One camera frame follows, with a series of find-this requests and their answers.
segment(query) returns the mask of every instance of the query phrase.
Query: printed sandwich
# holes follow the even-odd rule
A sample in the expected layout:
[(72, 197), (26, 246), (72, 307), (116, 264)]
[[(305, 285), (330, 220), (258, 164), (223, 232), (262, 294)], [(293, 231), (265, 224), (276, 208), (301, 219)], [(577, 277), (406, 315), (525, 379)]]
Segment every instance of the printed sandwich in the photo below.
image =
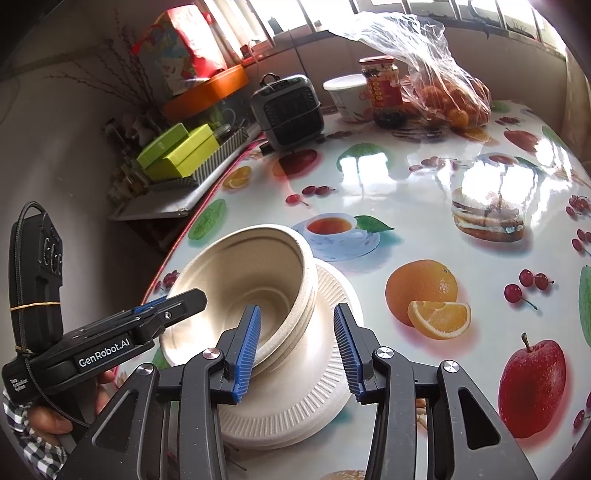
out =
[(456, 189), (452, 193), (452, 215), (456, 226), (475, 238), (489, 242), (516, 242), (523, 238), (523, 216), (498, 193), (491, 192), (483, 200), (476, 200), (461, 188)]

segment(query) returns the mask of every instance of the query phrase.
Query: checkered sleeve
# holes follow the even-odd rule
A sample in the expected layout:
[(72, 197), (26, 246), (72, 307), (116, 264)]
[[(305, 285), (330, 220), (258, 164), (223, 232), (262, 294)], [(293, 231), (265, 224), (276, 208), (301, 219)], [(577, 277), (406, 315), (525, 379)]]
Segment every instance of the checkered sleeve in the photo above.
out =
[(2, 401), (8, 425), (14, 432), (24, 456), (46, 478), (55, 480), (57, 473), (67, 459), (66, 451), (62, 447), (47, 443), (31, 428), (28, 420), (31, 403), (27, 405), (13, 403), (6, 390), (3, 392)]

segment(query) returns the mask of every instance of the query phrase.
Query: rubber band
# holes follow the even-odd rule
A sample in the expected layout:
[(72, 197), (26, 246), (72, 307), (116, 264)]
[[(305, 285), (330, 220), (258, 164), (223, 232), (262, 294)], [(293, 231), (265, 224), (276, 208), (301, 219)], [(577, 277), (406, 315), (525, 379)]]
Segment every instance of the rubber band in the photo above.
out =
[(61, 305), (61, 302), (60, 301), (38, 301), (36, 303), (29, 303), (28, 305), (19, 305), (18, 307), (12, 307), (10, 309), (10, 311), (14, 312), (14, 310), (27, 309), (29, 307), (38, 307), (40, 305)]
[(23, 350), (23, 349), (22, 349), (22, 347), (20, 347), (20, 346), (18, 346), (18, 345), (15, 345), (15, 346), (14, 346), (14, 349), (15, 349), (17, 352), (25, 352), (25, 353), (31, 353), (31, 354), (33, 354), (33, 355), (36, 355), (36, 353), (35, 353), (35, 352), (32, 352), (32, 351), (31, 351), (31, 350), (29, 350), (28, 348), (27, 348), (26, 350)]

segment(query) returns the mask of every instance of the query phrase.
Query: orange tray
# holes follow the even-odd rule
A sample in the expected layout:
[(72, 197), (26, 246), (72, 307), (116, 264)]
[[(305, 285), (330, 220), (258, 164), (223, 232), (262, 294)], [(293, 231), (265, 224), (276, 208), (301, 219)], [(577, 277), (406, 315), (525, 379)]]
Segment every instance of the orange tray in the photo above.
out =
[(248, 84), (242, 65), (218, 73), (210, 80), (187, 90), (164, 105), (164, 115), (172, 124), (197, 115)]

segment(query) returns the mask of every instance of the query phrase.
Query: window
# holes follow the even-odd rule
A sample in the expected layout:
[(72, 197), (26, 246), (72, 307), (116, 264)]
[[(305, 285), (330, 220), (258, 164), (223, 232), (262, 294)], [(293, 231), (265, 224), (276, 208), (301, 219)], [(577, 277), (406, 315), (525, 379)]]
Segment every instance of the window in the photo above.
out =
[(251, 0), (251, 4), (271, 36), (307, 25), (304, 11), (316, 31), (325, 30), (330, 21), (353, 15), (349, 0)]
[[(373, 12), (405, 11), (407, 7), (410, 13), (439, 19), (457, 19), (459, 14), (459, 20), (485, 22), (533, 40), (538, 40), (539, 35), (544, 44), (563, 54), (566, 52), (558, 32), (527, 0), (358, 0), (358, 4), (361, 10)], [(457, 12), (454, 12), (454, 6), (457, 6)]]
[(528, 0), (203, 0), (231, 47), (265, 42), (291, 45), (292, 38), (326, 30), (359, 10), (407, 12), (437, 20), (475, 22), (506, 29), (566, 52), (562, 39)]

